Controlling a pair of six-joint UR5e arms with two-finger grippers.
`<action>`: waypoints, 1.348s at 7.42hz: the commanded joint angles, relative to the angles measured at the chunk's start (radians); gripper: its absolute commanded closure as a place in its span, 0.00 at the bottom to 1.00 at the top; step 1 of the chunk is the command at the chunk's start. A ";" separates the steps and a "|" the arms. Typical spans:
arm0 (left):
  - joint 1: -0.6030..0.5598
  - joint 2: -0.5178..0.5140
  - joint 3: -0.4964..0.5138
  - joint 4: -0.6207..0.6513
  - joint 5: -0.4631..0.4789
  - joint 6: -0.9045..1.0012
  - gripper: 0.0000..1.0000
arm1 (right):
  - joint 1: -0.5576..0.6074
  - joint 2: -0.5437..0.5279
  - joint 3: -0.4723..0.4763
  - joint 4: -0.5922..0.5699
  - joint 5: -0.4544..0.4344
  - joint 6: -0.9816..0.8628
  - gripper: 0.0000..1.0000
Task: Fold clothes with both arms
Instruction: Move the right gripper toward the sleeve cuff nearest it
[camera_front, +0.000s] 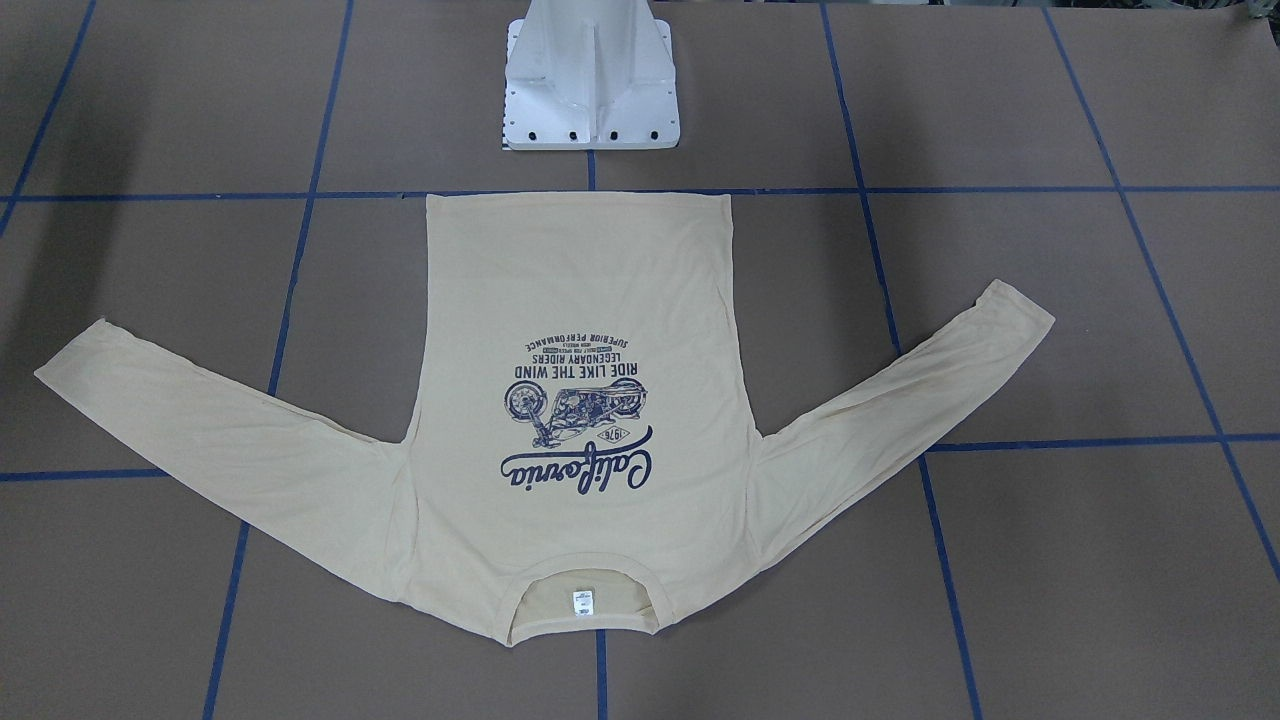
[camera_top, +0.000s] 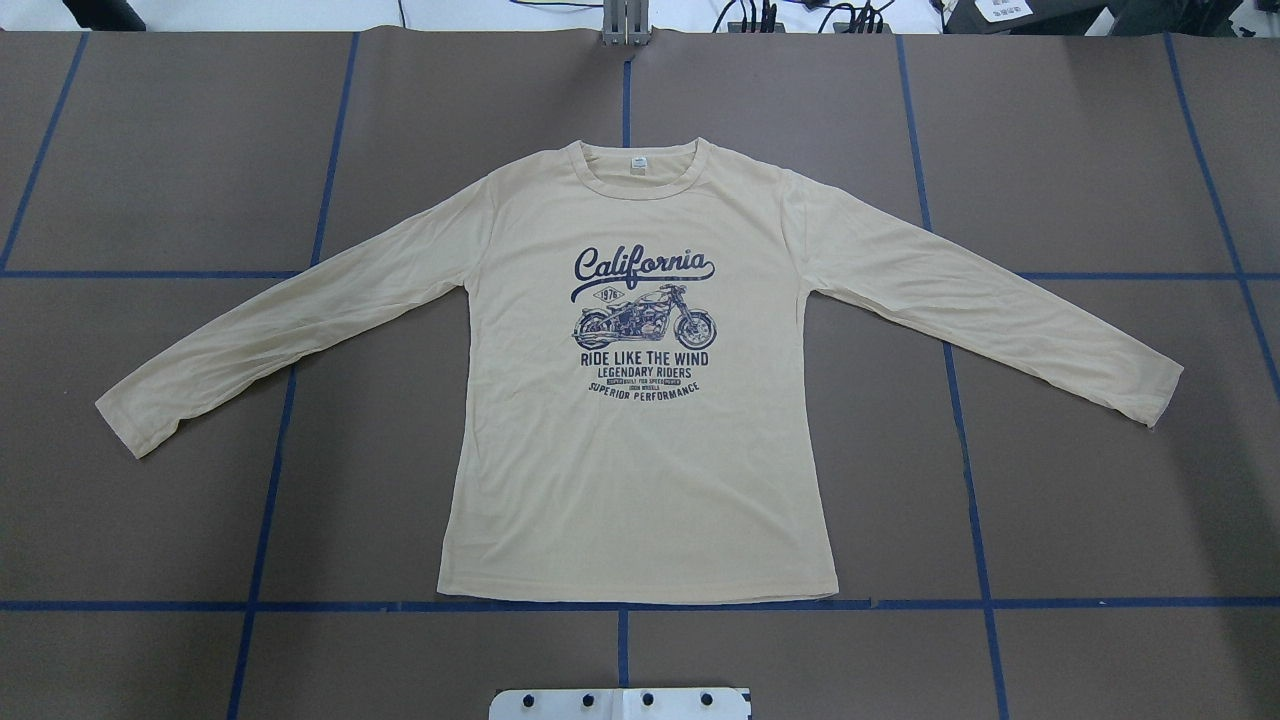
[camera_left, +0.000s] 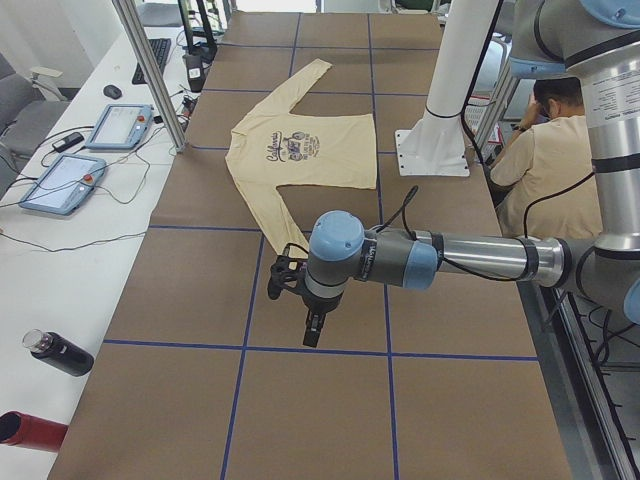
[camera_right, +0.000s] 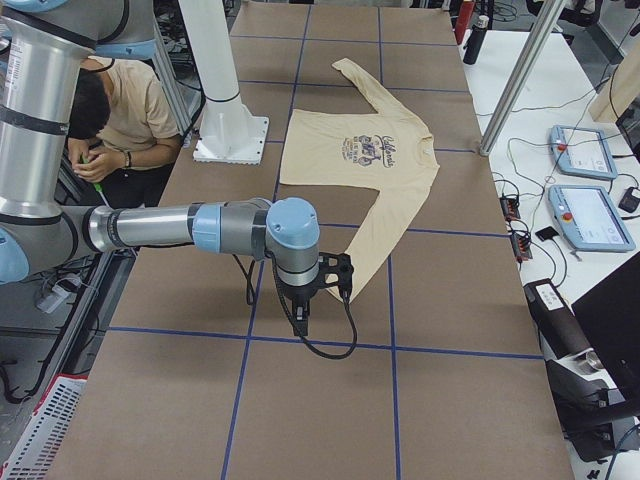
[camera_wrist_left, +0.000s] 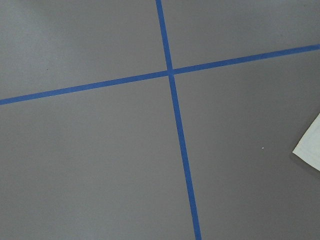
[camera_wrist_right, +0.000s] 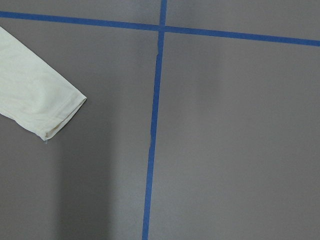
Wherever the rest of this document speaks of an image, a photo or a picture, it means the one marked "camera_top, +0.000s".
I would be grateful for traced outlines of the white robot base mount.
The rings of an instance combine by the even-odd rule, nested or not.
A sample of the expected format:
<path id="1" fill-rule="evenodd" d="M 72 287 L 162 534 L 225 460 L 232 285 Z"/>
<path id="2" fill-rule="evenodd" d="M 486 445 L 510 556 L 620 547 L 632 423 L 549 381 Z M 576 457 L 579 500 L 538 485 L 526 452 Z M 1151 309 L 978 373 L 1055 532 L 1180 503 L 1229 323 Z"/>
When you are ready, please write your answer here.
<path id="1" fill-rule="evenodd" d="M 732 687 L 511 689 L 489 719 L 751 719 L 750 691 Z"/>

